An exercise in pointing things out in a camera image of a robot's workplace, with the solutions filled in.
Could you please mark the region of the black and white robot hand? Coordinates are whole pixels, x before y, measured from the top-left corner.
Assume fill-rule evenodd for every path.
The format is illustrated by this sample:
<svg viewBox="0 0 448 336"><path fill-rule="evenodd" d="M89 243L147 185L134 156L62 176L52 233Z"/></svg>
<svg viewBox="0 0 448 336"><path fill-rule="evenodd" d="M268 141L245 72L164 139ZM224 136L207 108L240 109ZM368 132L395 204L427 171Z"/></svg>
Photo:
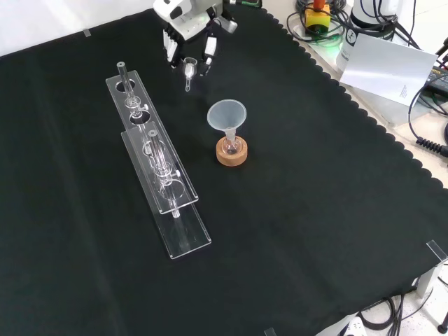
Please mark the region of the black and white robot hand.
<svg viewBox="0 0 448 336"><path fill-rule="evenodd" d="M185 44L199 37L205 38L199 67L201 76L208 74L218 45L212 24L216 22L230 34L238 27L223 1L155 1L153 10L164 21L164 52L173 69L185 59L182 53Z"/></svg>

